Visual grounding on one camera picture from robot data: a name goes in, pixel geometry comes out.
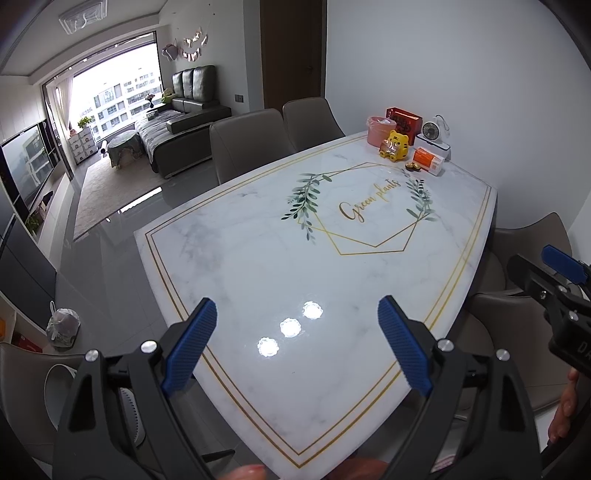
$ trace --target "beige carpet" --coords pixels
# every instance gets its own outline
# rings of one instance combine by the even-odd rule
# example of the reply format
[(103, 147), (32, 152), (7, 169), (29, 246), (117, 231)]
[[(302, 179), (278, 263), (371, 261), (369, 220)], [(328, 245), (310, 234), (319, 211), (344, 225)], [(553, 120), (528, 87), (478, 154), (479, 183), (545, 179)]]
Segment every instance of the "beige carpet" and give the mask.
[(152, 171), (148, 157), (140, 157), (120, 170), (111, 167), (108, 156), (91, 165), (80, 194), (74, 240), (165, 181)]

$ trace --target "television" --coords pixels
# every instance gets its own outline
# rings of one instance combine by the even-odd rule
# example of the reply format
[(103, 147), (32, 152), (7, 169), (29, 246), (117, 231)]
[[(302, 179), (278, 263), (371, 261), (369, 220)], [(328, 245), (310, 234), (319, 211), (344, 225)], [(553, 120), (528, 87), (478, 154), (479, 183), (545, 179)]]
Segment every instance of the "television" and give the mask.
[(2, 146), (8, 171), (18, 193), (31, 209), (37, 194), (53, 170), (38, 125), (28, 128)]

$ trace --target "metal bolt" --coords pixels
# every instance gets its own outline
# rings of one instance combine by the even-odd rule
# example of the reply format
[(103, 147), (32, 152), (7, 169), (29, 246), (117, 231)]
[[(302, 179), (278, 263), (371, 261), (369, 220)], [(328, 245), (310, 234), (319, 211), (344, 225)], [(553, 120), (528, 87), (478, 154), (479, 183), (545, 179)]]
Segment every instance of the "metal bolt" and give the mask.
[(506, 362), (507, 360), (509, 360), (509, 358), (511, 358), (511, 355), (509, 354), (509, 352), (507, 350), (505, 350), (504, 348), (499, 348), (496, 351), (496, 357), (501, 361), (501, 362)]
[(454, 348), (453, 342), (447, 338), (442, 338), (437, 342), (437, 348), (442, 352), (451, 352)]
[(154, 350), (156, 350), (157, 347), (158, 344), (153, 340), (146, 340), (144, 343), (142, 343), (142, 346), (140, 348), (143, 351), (143, 353), (152, 353)]
[(86, 355), (84, 356), (84, 358), (87, 362), (94, 362), (98, 357), (99, 357), (99, 351), (94, 350), (94, 349), (88, 350), (86, 352)]

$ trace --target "pink bucket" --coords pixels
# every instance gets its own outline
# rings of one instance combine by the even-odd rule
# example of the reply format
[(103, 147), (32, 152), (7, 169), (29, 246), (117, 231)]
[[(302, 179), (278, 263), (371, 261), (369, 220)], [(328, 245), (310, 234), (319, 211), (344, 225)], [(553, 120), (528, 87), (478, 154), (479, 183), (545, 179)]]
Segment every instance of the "pink bucket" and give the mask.
[(368, 144), (380, 147), (390, 132), (396, 129), (396, 122), (383, 116), (370, 116), (367, 121)]

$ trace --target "dining table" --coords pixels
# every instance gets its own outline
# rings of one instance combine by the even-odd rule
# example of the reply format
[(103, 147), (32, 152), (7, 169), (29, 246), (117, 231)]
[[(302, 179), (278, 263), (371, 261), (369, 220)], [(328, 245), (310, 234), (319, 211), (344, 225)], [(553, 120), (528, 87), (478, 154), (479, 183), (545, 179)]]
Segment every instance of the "dining table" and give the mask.
[(215, 302), (194, 376), (283, 479), (321, 479), (398, 407), (410, 388), (378, 302), (444, 338), (491, 228), (493, 187), (450, 161), (408, 171), (366, 138), (267, 164), (135, 233), (168, 325)]

